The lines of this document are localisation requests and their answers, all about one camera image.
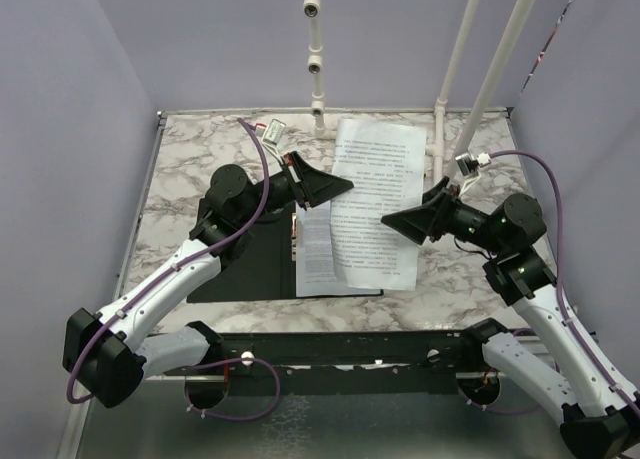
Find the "printed paper sheet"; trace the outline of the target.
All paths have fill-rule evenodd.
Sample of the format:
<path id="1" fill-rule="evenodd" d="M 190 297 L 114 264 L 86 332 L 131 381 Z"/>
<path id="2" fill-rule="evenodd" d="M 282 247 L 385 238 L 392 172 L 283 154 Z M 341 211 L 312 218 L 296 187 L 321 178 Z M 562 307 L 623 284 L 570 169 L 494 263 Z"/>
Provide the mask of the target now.
<path id="1" fill-rule="evenodd" d="M 332 174 L 353 188 L 331 201 L 336 276 L 352 288 L 412 291 L 419 246 L 381 222 L 419 206 L 426 131 L 380 121 L 339 121 Z"/>
<path id="2" fill-rule="evenodd" d="M 297 298 L 377 297 L 381 289 L 349 287 L 334 271 L 330 236 L 330 203 L 295 212 L 304 215 L 304 249 L 295 262 L 295 293 Z"/>

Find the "grey black folder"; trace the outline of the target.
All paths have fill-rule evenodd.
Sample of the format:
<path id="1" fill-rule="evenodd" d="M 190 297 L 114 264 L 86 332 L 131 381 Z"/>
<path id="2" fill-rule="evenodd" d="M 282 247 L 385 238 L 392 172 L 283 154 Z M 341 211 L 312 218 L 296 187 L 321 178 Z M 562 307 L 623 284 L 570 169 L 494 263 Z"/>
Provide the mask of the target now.
<path id="1" fill-rule="evenodd" d="M 291 214 L 297 204 L 263 216 L 244 237 L 242 256 L 215 279 L 187 297 L 189 304 L 234 301 L 311 299 L 297 298 L 295 262 L 291 260 Z"/>

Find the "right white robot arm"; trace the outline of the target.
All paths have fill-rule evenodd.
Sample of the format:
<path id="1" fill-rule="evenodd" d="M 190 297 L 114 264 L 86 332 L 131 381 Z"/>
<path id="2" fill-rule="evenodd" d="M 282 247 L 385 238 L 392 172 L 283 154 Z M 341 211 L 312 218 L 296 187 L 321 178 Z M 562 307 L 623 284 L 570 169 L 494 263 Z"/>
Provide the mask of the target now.
<path id="1" fill-rule="evenodd" d="M 501 323 L 486 319 L 463 332 L 459 357 L 467 368 L 487 365 L 510 377 L 553 418 L 576 458 L 614 458 L 638 445 L 639 391 L 607 359 L 534 249 L 547 231 L 536 199 L 515 193 L 486 214 L 464 204 L 459 186 L 442 179 L 420 206 L 381 222 L 418 245 L 450 234 L 491 253 L 483 266 L 491 289 L 555 362 L 545 364 Z"/>

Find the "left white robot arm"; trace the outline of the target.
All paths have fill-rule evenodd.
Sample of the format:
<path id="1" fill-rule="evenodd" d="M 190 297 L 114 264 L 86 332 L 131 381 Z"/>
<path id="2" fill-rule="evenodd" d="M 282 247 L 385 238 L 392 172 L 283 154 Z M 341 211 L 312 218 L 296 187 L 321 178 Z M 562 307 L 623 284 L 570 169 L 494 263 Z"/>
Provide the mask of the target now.
<path id="1" fill-rule="evenodd" d="M 78 309 L 67 320 L 62 366 L 66 399 L 92 398 L 115 407 L 150 375 L 178 367 L 206 374 L 220 364 L 221 350 L 204 324 L 190 323 L 166 337 L 155 326 L 189 294 L 214 280 L 248 247 L 249 231 L 265 214 L 291 203 L 323 205 L 353 189 L 352 181 L 320 171 L 297 152 L 279 160 L 276 174 L 254 183 L 236 164 L 218 168 L 201 199 L 198 219 L 169 259 L 123 297 L 91 313 Z"/>

